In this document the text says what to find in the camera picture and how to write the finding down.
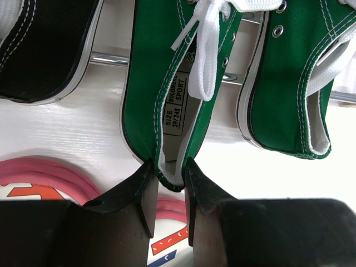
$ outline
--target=metal bar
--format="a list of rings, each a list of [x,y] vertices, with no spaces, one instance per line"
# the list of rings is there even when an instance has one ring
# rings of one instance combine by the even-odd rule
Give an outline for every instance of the metal bar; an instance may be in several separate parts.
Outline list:
[[[257,12],[253,12],[253,13],[244,13],[241,20],[255,23],[255,24],[260,24],[260,19],[261,19],[261,14]]]
[[[115,67],[127,67],[129,64],[128,57],[116,56],[106,53],[92,52],[90,55],[90,63],[103,65],[103,66],[115,66]],[[223,83],[230,83],[233,85],[242,85],[244,83],[245,76],[233,73],[225,73],[223,76]],[[356,95],[351,93],[341,93],[332,91],[330,95],[331,100],[356,103]]]

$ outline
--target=shoe insole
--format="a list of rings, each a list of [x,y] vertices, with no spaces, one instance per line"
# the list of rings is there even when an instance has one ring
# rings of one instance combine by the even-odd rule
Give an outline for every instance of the shoe insole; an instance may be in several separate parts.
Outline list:
[[[182,61],[169,89],[162,118],[166,162],[176,161],[183,138],[192,125],[200,100],[188,95],[192,61]]]

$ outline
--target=green canvas sneaker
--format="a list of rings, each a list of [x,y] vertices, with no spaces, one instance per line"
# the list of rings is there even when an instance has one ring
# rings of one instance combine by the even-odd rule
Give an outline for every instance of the green canvas sneaker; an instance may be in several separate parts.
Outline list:
[[[168,189],[184,188],[182,167],[204,139],[241,12],[280,3],[136,1],[121,131],[139,160],[155,160],[157,177]]]
[[[356,52],[355,0],[287,0],[263,12],[236,119],[252,144],[302,159],[331,151],[334,77]]]

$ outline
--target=blue stripe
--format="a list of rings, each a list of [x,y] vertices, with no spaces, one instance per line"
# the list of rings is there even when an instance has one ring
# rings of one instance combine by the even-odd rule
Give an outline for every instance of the blue stripe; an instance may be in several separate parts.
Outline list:
[[[167,263],[168,261],[171,261],[176,257],[177,250],[172,251],[171,253],[168,253],[167,255],[159,258],[158,260],[155,260],[153,263],[147,265],[147,267],[159,267],[164,265],[164,263]]]

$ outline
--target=sneaker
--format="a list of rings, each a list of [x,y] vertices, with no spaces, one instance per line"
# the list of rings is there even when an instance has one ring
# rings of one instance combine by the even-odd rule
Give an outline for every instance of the sneaker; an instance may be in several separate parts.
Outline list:
[[[281,3],[260,2],[136,1],[121,131],[172,191],[184,188],[182,167],[204,139],[241,12]]]
[[[71,93],[89,62],[102,3],[5,0],[0,11],[0,98],[40,105]]]
[[[333,79],[356,52],[352,3],[287,0],[262,13],[236,112],[246,140],[302,159],[330,153],[325,114]]]

